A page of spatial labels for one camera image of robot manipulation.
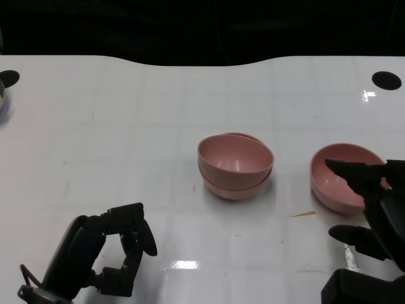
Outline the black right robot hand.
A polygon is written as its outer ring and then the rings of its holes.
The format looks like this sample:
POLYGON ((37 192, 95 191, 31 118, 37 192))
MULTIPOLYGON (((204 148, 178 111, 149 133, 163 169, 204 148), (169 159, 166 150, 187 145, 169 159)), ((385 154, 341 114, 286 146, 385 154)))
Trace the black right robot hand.
POLYGON ((335 225, 329 235, 366 256, 390 259, 404 270, 404 161, 367 165, 326 159, 325 164, 363 197, 363 213, 370 226, 335 225))

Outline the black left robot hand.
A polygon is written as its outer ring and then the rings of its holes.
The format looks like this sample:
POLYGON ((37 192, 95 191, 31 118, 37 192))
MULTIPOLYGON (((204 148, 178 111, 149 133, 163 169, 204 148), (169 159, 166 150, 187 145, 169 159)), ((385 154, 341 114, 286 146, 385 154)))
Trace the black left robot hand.
POLYGON ((155 257, 158 251, 142 203, 111 208, 100 216, 81 215, 66 230, 41 287, 69 301, 89 286, 103 295, 130 297, 143 254, 155 257), (104 267, 97 274, 92 266, 113 234, 120 237, 125 259, 119 269, 104 267))

